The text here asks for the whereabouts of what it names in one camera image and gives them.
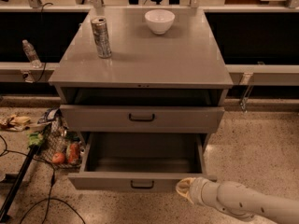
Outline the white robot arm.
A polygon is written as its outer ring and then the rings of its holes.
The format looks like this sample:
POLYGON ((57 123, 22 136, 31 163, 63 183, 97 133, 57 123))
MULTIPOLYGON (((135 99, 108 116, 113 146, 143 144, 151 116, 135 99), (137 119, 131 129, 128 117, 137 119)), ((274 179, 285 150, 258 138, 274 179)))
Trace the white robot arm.
POLYGON ((241 221, 261 216, 277 224, 299 224, 298 201, 262 194, 240 183, 187 177, 177 183, 176 191, 192 204, 212 207, 241 221))

